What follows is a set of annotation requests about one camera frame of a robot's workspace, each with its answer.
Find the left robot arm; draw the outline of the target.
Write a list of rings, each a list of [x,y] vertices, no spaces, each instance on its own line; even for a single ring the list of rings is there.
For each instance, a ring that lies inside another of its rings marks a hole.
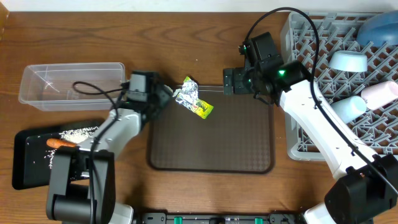
[[[106,121],[76,146],[53,156],[46,214],[62,223],[132,223],[131,206],[116,202],[115,160],[172,99],[157,72],[134,71],[111,99]]]

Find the pile of white rice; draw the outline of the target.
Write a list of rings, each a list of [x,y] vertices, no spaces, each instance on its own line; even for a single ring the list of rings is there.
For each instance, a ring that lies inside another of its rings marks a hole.
[[[62,131],[61,133],[59,133],[59,135],[60,135],[59,138],[55,138],[55,137],[51,137],[51,138],[66,140],[69,142],[73,142],[77,145],[78,143],[81,143],[84,140],[86,140],[87,138],[89,138],[97,129],[98,129],[98,127],[94,126],[94,127],[88,127],[88,128],[66,130],[66,131]],[[52,169],[53,157],[58,149],[54,149],[52,147],[50,147],[50,148],[51,148],[51,150],[48,151],[49,155],[47,155],[45,158],[49,158],[49,169]]]

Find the light blue cup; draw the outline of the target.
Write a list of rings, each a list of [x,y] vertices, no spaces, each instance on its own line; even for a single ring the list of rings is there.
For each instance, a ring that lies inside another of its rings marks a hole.
[[[360,96],[337,101],[332,103],[331,107],[345,124],[360,117],[367,109],[366,102]]]

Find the dark blue bowl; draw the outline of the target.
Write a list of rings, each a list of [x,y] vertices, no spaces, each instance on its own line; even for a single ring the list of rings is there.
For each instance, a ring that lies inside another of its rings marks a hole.
[[[359,29],[356,41],[359,45],[372,42],[374,47],[385,43],[397,45],[397,11],[385,12],[368,19]]]

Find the yellow green snack wrapper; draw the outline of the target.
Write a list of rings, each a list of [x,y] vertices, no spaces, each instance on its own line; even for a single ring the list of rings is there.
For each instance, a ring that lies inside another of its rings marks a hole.
[[[214,106],[198,98],[195,102],[195,106],[191,111],[202,119],[206,119],[207,116],[212,112],[213,108]]]

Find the pink cup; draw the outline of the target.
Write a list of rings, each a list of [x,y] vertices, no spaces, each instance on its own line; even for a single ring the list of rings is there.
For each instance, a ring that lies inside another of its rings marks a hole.
[[[397,83],[386,81],[369,86],[361,92],[361,98],[370,110],[376,110],[397,99]]]

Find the orange carrot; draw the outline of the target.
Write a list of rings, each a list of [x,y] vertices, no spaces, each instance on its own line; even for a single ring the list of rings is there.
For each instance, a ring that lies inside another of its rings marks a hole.
[[[52,147],[54,149],[58,149],[63,146],[65,146],[65,147],[75,147],[76,146],[76,144],[73,142],[69,142],[69,141],[62,140],[62,139],[54,139],[54,138],[48,139],[46,144],[49,147]]]

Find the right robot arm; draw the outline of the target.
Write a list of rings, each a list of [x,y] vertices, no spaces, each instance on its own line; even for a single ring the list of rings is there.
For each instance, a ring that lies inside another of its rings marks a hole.
[[[226,68],[224,93],[252,94],[289,114],[321,152],[336,180],[324,201],[303,213],[305,223],[364,223],[397,205],[397,159],[379,156],[339,118],[305,66],[284,63],[269,49],[263,59],[239,46],[243,68]]]

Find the light blue bowl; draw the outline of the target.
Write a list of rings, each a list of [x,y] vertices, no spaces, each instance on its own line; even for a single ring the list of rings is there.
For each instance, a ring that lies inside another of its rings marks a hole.
[[[345,72],[366,72],[368,70],[367,56],[360,52],[339,50],[333,54],[329,67]]]

